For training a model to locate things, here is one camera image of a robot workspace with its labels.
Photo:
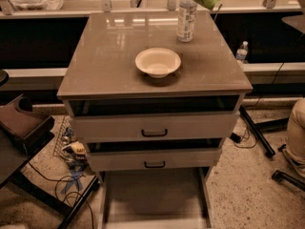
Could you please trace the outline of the black stand leg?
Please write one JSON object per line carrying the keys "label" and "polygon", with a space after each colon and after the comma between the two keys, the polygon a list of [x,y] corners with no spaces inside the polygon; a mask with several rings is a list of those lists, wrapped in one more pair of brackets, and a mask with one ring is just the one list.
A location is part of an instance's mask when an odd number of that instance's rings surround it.
{"label": "black stand leg", "polygon": [[246,121],[246,123],[250,127],[250,129],[253,132],[256,139],[262,144],[262,146],[266,150],[265,156],[268,158],[272,158],[275,155],[275,150],[269,144],[269,142],[264,137],[264,135],[256,128],[255,123],[253,122],[251,117],[248,115],[246,109],[243,106],[241,106],[239,108],[239,111],[240,111],[242,118]]}

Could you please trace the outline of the open bottom drawer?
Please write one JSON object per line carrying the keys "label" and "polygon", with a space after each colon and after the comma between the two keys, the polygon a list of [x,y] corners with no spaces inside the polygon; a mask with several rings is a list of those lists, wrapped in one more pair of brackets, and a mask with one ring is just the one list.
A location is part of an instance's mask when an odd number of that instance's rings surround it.
{"label": "open bottom drawer", "polygon": [[214,229],[204,170],[107,172],[97,229]]}

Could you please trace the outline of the person's tan trouser leg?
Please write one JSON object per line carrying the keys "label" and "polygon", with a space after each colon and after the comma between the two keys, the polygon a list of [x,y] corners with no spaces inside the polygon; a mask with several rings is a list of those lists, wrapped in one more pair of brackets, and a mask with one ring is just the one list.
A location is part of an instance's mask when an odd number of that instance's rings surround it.
{"label": "person's tan trouser leg", "polygon": [[288,153],[300,165],[305,164],[305,99],[293,106],[287,127]]}

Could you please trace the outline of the middle grey drawer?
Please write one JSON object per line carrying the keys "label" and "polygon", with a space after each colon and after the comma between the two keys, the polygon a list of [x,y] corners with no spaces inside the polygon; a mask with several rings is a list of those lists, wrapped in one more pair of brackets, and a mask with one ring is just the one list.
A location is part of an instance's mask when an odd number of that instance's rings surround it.
{"label": "middle grey drawer", "polygon": [[220,148],[91,153],[87,160],[93,171],[210,167],[217,164]]}

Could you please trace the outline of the grey drawer cabinet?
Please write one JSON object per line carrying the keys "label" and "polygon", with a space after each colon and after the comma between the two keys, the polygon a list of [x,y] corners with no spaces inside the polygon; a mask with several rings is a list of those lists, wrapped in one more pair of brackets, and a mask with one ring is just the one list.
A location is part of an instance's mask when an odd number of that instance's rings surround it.
{"label": "grey drawer cabinet", "polygon": [[[71,117],[234,114],[251,83],[211,16],[196,19],[193,40],[176,36],[173,11],[95,13],[89,18],[58,95]],[[176,52],[181,65],[163,78],[135,66],[147,49]],[[126,142],[79,140],[91,153],[220,148],[227,137]]]}

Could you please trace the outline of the white paper bowl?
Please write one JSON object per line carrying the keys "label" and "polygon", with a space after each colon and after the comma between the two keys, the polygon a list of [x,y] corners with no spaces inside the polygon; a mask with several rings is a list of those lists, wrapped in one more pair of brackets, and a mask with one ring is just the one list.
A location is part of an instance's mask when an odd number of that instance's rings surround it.
{"label": "white paper bowl", "polygon": [[135,66],[142,73],[153,78],[163,78],[174,73],[181,65],[176,52],[165,48],[151,48],[140,52],[135,58]]}

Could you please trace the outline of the small water bottle on ledge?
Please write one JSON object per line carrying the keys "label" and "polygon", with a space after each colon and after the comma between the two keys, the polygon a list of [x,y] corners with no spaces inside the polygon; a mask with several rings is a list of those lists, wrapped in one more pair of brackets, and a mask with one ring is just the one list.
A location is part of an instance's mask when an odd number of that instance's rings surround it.
{"label": "small water bottle on ledge", "polygon": [[243,63],[246,59],[246,56],[248,54],[248,42],[243,41],[241,46],[238,48],[235,54],[235,58],[238,62]]}

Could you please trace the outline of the dark brown chair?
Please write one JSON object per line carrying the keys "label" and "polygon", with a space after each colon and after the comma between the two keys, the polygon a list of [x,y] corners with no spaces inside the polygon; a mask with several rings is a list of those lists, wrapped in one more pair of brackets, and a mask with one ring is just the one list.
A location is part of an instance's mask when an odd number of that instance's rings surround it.
{"label": "dark brown chair", "polygon": [[27,177],[21,169],[30,163],[45,145],[53,138],[51,128],[54,119],[50,115],[36,114],[31,102],[22,94],[0,108],[0,177],[1,186],[11,182],[26,193],[39,199],[61,214],[64,219],[58,229],[67,229],[78,210],[87,201],[87,197],[98,187],[98,178],[93,177],[82,194],[76,192],[73,206],[45,192]]}

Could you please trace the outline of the grey drawer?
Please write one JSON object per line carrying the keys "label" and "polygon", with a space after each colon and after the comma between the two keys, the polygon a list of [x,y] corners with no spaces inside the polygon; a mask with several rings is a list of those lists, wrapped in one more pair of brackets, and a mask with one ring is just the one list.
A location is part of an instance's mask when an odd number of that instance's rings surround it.
{"label": "grey drawer", "polygon": [[220,148],[91,153],[87,160],[93,171],[210,167],[217,164]]}
{"label": "grey drawer", "polygon": [[239,113],[234,114],[136,114],[71,117],[78,140],[126,142],[221,138],[229,136]]}

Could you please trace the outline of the clear water bottle on cabinet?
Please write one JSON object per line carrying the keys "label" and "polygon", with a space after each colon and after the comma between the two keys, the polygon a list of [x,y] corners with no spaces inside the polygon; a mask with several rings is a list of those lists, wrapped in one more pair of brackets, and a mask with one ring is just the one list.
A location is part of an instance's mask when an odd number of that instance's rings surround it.
{"label": "clear water bottle on cabinet", "polygon": [[197,4],[193,0],[180,0],[178,7],[177,38],[181,42],[193,39]]}

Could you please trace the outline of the black chair base leg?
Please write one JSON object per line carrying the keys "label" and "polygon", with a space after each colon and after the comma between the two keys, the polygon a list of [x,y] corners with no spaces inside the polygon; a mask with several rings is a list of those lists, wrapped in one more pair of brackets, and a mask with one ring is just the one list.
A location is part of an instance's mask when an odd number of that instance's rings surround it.
{"label": "black chair base leg", "polygon": [[289,183],[293,184],[295,187],[297,187],[298,189],[302,190],[303,192],[305,192],[305,183],[284,173],[281,172],[279,170],[276,170],[273,174],[272,174],[272,180],[276,181],[276,182],[281,182],[283,180],[288,181]]}

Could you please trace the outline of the upper grey drawer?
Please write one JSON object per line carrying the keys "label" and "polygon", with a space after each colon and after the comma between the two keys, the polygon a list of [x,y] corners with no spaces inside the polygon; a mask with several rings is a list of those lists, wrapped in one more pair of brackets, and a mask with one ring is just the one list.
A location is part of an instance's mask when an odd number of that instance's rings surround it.
{"label": "upper grey drawer", "polygon": [[126,142],[221,138],[229,136],[239,113],[234,114],[136,114],[71,117],[78,140]]}

